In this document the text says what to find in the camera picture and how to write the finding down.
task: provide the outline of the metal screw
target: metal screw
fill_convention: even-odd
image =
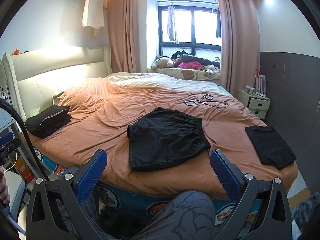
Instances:
[[[43,181],[42,178],[38,178],[38,179],[36,180],[36,184],[40,184],[42,181]]]
[[[253,179],[253,175],[251,173],[247,173],[245,175],[245,178],[248,179],[248,180],[252,180]]]
[[[280,183],[281,183],[281,179],[275,178],[275,182],[278,183],[278,184],[280,184]]]
[[[71,173],[68,173],[68,174],[66,174],[66,175],[64,176],[64,178],[65,178],[66,180],[69,180],[69,179],[72,179],[72,178],[73,178],[73,175],[72,175]]]

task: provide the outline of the gray wall panel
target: gray wall panel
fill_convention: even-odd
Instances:
[[[320,192],[320,58],[262,52],[260,74],[266,75],[271,100],[265,123],[298,157],[310,192]]]

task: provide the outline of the pink curtain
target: pink curtain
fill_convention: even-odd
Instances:
[[[234,97],[254,83],[259,69],[260,33],[253,0],[219,0],[221,15],[220,84]]]
[[[138,0],[108,0],[107,15],[113,72],[141,72]]]

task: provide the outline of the white duvet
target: white duvet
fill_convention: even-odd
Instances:
[[[106,77],[109,82],[123,87],[161,87],[178,91],[215,92],[230,96],[223,88],[212,82],[181,80],[159,73],[113,73]]]

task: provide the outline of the curtain rod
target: curtain rod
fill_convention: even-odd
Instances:
[[[218,4],[216,2],[205,2],[205,1],[194,1],[194,0],[165,0],[158,2],[199,2],[199,3],[210,3],[210,4]]]

